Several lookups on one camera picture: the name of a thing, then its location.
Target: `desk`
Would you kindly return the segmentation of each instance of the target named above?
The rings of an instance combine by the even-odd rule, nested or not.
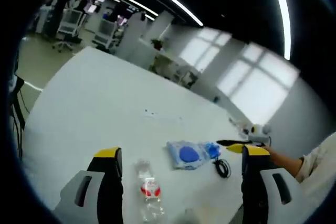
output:
[[[156,114],[147,116],[145,109]],[[51,209],[64,185],[100,149],[122,148],[124,223],[141,223],[134,164],[150,161],[161,185],[166,223],[193,207],[215,207],[228,223],[243,203],[239,154],[223,149],[232,168],[220,178],[212,163],[173,170],[167,141],[241,140],[222,108],[124,60],[87,47],[50,80],[24,131],[24,167]]]
[[[149,69],[149,66],[153,63],[155,56],[161,55],[165,58],[173,61],[177,66],[189,66],[189,64],[179,57],[172,57],[167,54],[164,50],[157,50],[153,45],[143,39],[138,40],[138,44],[135,49],[124,58],[124,60],[137,65],[143,69]]]

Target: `black cable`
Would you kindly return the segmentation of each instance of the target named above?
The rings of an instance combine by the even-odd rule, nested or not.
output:
[[[215,164],[217,173],[222,178],[228,178],[231,175],[231,167],[229,163],[225,159],[218,159],[216,158],[215,161],[213,161]]]
[[[17,148],[18,148],[18,151],[19,151],[19,158],[21,159],[22,157],[22,151],[21,151],[21,143],[20,143],[20,136],[19,136],[19,128],[17,126],[17,122],[15,120],[15,116],[13,115],[13,121],[14,121],[14,124],[15,124],[15,128],[16,128],[16,141],[17,141]]]
[[[26,106],[25,100],[23,99],[23,96],[22,96],[21,90],[19,90],[19,93],[20,93],[20,95],[21,95],[21,99],[22,99],[23,106],[25,107],[26,111],[27,111],[27,112],[28,112],[28,114],[29,114],[29,113],[30,113],[30,111],[27,109],[27,106]]]
[[[20,148],[19,148],[19,159],[22,159],[23,150],[22,150],[22,128],[20,125]]]

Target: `hand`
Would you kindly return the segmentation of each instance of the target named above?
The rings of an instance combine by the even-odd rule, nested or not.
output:
[[[261,148],[264,148],[265,150],[267,150],[271,156],[275,154],[275,151],[268,145],[264,145]]]

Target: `white sleeve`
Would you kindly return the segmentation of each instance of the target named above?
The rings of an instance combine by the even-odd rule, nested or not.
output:
[[[306,178],[310,176],[310,174],[318,167],[321,163],[328,146],[336,137],[336,133],[333,133],[329,137],[326,138],[318,147],[313,149],[307,156],[303,156],[303,162],[299,173],[296,175],[295,179],[298,182],[304,181]]]

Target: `white wall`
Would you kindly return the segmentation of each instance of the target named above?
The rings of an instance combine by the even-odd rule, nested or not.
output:
[[[169,27],[173,19],[174,16],[164,10],[159,14],[154,22],[152,22],[150,28],[144,34],[143,40],[150,42],[152,39],[159,39],[164,31]]]
[[[172,25],[166,32],[166,51],[178,57],[187,44],[197,36],[200,28]],[[225,108],[235,119],[248,120],[240,109],[215,86],[218,76],[236,59],[244,47],[241,41],[231,39],[200,76],[191,91]],[[269,121],[272,127],[272,146],[276,151],[291,157],[308,154],[332,131],[336,120],[318,95],[305,81],[298,78],[288,96]]]
[[[269,121],[272,146],[290,157],[308,154],[334,128],[335,120],[313,89],[299,78]]]

